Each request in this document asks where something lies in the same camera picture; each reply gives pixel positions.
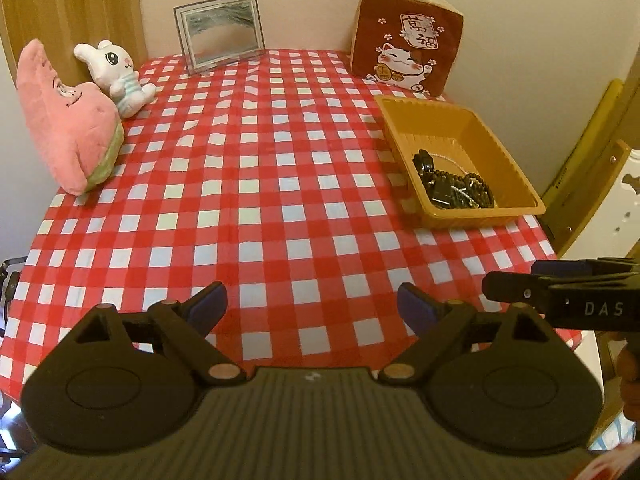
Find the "person's right hand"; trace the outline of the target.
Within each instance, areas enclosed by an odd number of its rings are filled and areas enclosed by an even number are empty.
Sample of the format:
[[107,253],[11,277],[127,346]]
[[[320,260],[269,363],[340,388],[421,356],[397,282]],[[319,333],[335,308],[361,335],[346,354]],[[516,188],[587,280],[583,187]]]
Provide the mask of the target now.
[[620,376],[620,398],[626,419],[640,422],[640,382],[639,359],[625,346],[616,362],[617,375]]

